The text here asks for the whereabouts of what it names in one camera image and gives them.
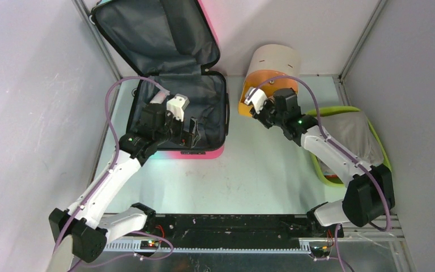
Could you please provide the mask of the pink and teal kids suitcase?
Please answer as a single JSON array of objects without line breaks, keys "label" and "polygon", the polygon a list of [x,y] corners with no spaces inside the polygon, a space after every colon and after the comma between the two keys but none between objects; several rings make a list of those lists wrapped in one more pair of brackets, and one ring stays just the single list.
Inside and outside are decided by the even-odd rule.
[{"label": "pink and teal kids suitcase", "polygon": [[158,93],[189,98],[185,120],[195,118],[200,140],[193,148],[165,143],[159,159],[215,159],[224,151],[230,105],[214,30],[199,1],[101,1],[91,20],[102,37],[143,81],[130,108],[127,132],[137,129],[142,109]]}]

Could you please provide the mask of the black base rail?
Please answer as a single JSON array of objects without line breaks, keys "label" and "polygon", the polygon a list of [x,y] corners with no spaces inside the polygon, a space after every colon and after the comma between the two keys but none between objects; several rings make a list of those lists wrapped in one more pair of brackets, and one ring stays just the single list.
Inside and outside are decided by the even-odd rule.
[{"label": "black base rail", "polygon": [[169,240],[175,249],[294,250],[305,239],[343,237],[335,228],[321,226],[312,215],[156,214],[143,231]]}]

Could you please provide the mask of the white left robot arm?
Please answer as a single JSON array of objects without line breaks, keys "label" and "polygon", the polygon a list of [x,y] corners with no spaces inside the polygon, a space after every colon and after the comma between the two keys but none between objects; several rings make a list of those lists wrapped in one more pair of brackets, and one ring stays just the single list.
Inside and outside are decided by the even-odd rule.
[{"label": "white left robot arm", "polygon": [[200,139],[196,118],[190,117],[189,128],[185,128],[188,104],[187,98],[177,95],[166,103],[149,103],[142,109],[137,130],[119,139],[107,168],[68,208],[55,208],[50,213],[56,246],[70,236],[72,254],[90,263],[107,244],[125,234],[138,231],[149,236],[155,232],[156,220],[151,217],[154,210],[140,204],[107,219],[103,215],[112,199],[160,145],[172,142],[191,148]]}]

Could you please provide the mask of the grey ribbed garment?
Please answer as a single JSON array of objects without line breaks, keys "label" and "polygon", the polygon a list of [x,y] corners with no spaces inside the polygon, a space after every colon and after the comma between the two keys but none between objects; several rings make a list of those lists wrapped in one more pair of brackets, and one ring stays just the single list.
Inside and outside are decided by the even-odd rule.
[{"label": "grey ribbed garment", "polygon": [[383,163],[381,146],[373,135],[364,112],[345,112],[321,118],[332,137],[359,158],[378,166]]}]

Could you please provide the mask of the green plastic bin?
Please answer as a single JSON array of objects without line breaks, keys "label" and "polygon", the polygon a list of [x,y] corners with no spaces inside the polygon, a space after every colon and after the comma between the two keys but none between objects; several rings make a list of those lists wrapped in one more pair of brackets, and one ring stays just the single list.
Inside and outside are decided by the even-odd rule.
[{"label": "green plastic bin", "polygon": [[322,117],[359,111],[361,110],[355,107],[335,106],[310,110],[306,113],[308,117],[314,117],[318,124],[304,135],[305,138],[301,143],[303,148],[310,153],[318,178],[326,185],[347,188],[353,180],[356,181],[366,176],[373,169],[377,170],[378,167],[381,167],[388,171],[392,170],[386,151],[368,118],[369,127],[381,146],[384,156],[383,163],[378,166],[369,164],[350,152],[349,149],[335,140],[322,125]]}]

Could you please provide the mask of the beige orange round storage box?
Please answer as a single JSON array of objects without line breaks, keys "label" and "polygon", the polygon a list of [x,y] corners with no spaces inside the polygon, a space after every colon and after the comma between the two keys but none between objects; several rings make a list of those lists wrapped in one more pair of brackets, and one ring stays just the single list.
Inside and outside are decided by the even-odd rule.
[{"label": "beige orange round storage box", "polygon": [[247,75],[244,79],[243,90],[238,103],[238,113],[250,117],[251,107],[245,105],[245,95],[251,87],[258,87],[266,82],[260,89],[271,97],[273,93],[282,88],[291,88],[298,92],[298,83],[292,79],[271,78],[288,75],[298,77],[300,75],[301,57],[297,50],[279,44],[267,44],[259,47],[253,53]]}]

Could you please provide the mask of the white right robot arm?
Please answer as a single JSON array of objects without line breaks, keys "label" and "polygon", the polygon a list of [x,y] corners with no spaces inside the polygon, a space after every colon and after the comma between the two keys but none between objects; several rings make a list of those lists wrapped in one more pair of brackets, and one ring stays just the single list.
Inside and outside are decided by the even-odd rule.
[{"label": "white right robot arm", "polygon": [[293,89],[280,89],[267,97],[261,89],[251,87],[244,103],[251,107],[252,118],[266,128],[281,128],[288,140],[319,158],[344,184],[347,191],[342,200],[311,210],[306,227],[312,236],[321,237],[339,223],[363,227],[381,215],[390,220],[394,195],[389,168],[360,159],[330,135],[320,117],[302,114]]}]

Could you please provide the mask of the pink tube with teal cap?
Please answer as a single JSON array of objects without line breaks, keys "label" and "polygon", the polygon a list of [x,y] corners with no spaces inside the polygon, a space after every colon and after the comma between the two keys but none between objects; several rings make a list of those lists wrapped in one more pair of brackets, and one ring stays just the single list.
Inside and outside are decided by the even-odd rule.
[{"label": "pink tube with teal cap", "polygon": [[161,104],[166,101],[168,96],[169,92],[161,90],[151,99],[150,104]]}]

